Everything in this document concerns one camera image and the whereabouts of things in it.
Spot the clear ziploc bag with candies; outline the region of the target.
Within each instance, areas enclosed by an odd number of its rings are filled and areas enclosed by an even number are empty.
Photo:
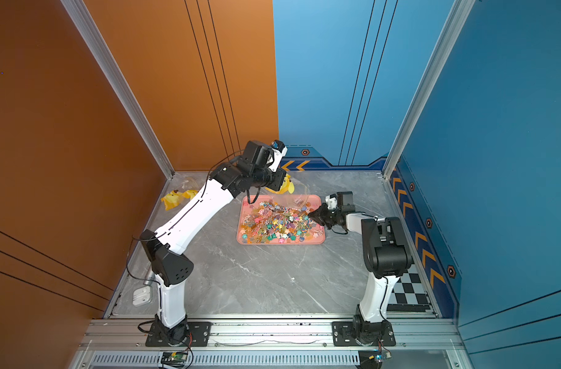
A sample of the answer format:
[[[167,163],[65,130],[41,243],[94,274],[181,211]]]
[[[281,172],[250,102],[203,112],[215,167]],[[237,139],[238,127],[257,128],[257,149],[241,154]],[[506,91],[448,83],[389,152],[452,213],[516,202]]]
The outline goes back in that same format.
[[[173,190],[161,198],[161,202],[165,206],[166,211],[170,211],[178,207],[183,199],[183,193],[178,190]]]

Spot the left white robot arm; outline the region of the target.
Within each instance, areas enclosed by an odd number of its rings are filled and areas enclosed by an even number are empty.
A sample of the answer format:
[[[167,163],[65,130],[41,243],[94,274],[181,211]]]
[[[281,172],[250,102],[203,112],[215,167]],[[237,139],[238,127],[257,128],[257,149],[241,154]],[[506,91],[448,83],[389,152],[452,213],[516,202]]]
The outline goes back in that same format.
[[[194,270],[185,250],[200,230],[237,196],[251,188],[281,189],[287,172],[281,161],[288,149],[282,141],[270,145],[249,141],[243,152],[216,164],[198,194],[177,215],[155,231],[144,230],[139,242],[151,263],[159,291],[159,310],[151,323],[148,346],[190,345],[185,310],[185,282]]]

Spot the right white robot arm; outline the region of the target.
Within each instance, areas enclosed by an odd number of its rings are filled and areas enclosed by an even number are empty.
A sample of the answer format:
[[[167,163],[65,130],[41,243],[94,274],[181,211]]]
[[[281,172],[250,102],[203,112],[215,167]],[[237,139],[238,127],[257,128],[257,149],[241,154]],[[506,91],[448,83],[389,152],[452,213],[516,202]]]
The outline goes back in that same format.
[[[338,225],[345,235],[356,233],[362,238],[367,286],[353,316],[352,328],[345,334],[339,333],[336,344],[393,347],[396,341],[387,319],[387,307],[395,285],[413,264],[402,222],[397,217],[357,211],[352,192],[328,195],[308,216],[329,230]]]

